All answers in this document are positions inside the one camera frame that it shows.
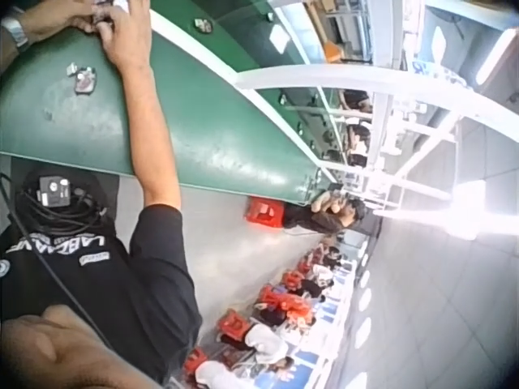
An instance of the sleeve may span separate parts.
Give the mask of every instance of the sleeve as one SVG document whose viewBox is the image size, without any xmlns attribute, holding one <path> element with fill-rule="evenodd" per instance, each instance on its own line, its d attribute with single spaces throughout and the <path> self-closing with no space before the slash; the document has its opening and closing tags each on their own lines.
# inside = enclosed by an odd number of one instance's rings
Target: sleeve
<svg viewBox="0 0 519 389">
<path fill-rule="evenodd" d="M 196 344 L 202 318 L 187 270 L 179 210 L 156 204 L 140 213 L 130 241 L 128 266 L 152 296 L 161 316 L 162 325 L 153 328 L 157 339 L 167 336 L 175 342 L 178 351 L 173 363 L 176 360 L 181 365 Z"/>
<path fill-rule="evenodd" d="M 327 212 L 315 213 L 312 220 L 319 225 L 319 228 L 315 229 L 318 233 L 338 233 L 344 228 L 335 215 Z"/>
</svg>

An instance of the hand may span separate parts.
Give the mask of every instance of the hand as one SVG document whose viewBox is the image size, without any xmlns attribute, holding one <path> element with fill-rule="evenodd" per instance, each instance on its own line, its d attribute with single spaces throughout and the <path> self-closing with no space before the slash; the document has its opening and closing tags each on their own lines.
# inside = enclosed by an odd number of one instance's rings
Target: hand
<svg viewBox="0 0 519 389">
<path fill-rule="evenodd" d="M 43 41 L 66 27 L 77 27 L 87 33 L 95 28 L 87 18 L 99 8 L 93 0 L 43 0 L 19 16 L 19 22 L 29 39 Z"/>
<path fill-rule="evenodd" d="M 114 29 L 104 22 L 97 24 L 106 55 L 122 75 L 149 68 L 152 51 L 149 3 L 150 0 L 129 0 L 128 13 L 119 6 L 107 8 Z"/>
</svg>

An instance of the small metal part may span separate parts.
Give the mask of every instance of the small metal part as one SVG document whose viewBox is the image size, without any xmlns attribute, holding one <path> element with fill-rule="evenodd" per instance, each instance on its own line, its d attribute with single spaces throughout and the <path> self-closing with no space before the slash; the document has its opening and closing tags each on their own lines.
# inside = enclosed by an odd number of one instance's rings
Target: small metal part
<svg viewBox="0 0 519 389">
<path fill-rule="evenodd" d="M 201 32 L 203 34 L 212 33 L 212 23 L 210 20 L 195 19 L 194 23 L 195 23 L 195 28 L 198 30 L 198 32 Z"/>
<path fill-rule="evenodd" d="M 97 73 L 93 67 L 82 67 L 75 75 L 74 91 L 77 95 L 90 95 L 97 84 Z"/>
<path fill-rule="evenodd" d="M 75 62 L 71 63 L 69 66 L 66 67 L 66 75 L 68 77 L 72 77 L 78 72 L 78 66 L 75 64 Z"/>
</svg>

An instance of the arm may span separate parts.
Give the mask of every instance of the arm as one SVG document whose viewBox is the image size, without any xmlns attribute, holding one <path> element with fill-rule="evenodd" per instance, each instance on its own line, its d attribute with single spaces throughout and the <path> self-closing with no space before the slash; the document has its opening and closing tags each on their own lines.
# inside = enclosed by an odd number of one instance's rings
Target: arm
<svg viewBox="0 0 519 389">
<path fill-rule="evenodd" d="M 152 26 L 149 0 L 130 0 L 130 12 L 110 7 L 114 29 L 99 23 L 103 47 L 122 76 L 130 127 L 131 161 L 143 187 L 144 206 L 180 209 L 180 187 L 169 128 L 150 66 Z"/>
<path fill-rule="evenodd" d="M 87 17 L 97 11 L 98 9 L 92 6 L 92 0 L 43 0 L 15 17 L 22 26 L 29 44 L 32 45 L 70 26 L 86 33 L 93 32 L 94 28 L 87 21 Z M 18 54 L 11 34 L 5 28 L 0 28 L 0 75 L 7 70 Z"/>
<path fill-rule="evenodd" d="M 151 67 L 122 73 L 130 125 L 131 161 L 143 187 L 144 206 L 180 209 L 180 186 L 169 129 Z"/>
<path fill-rule="evenodd" d="M 0 28 L 0 75 L 7 70 L 9 65 L 18 57 L 18 50 L 9 32 Z"/>
</svg>

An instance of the black cable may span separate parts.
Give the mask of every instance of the black cable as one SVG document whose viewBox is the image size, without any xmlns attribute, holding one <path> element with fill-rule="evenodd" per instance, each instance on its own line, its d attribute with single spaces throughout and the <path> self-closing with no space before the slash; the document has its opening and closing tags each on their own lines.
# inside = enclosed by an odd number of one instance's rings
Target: black cable
<svg viewBox="0 0 519 389">
<path fill-rule="evenodd" d="M 59 288 L 68 296 L 68 298 L 72 301 L 72 303 L 75 305 L 76 309 L 83 315 L 83 317 L 87 320 L 87 322 L 90 324 L 90 326 L 94 329 L 94 331 L 99 335 L 103 343 L 110 349 L 114 349 L 108 339 L 103 335 L 99 327 L 96 325 L 92 317 L 87 313 L 87 311 L 83 308 L 83 306 L 77 301 L 77 299 L 74 297 L 72 292 L 66 287 L 66 285 L 59 279 L 59 277 L 54 273 L 54 270 L 52 270 L 52 267 L 47 263 L 43 255 L 37 251 L 33 250 L 33 240 L 31 238 L 31 235 L 26 230 L 24 223 L 22 223 L 21 219 L 19 218 L 18 214 L 16 213 L 15 206 L 9 201 L 9 196 L 7 195 L 6 188 L 3 185 L 2 180 L 6 180 L 8 182 L 11 182 L 11 179 L 3 173 L 0 173 L 0 195 L 2 195 L 6 205 L 7 209 L 9 210 L 9 213 L 11 214 L 12 220 L 16 223 L 19 231 L 24 235 L 24 238 L 29 243 L 29 249 L 32 250 L 32 252 L 38 257 L 41 264 L 44 266 L 44 268 L 47 270 L 47 272 L 50 274 L 50 276 L 54 279 L 56 284 L 58 284 Z"/>
</svg>

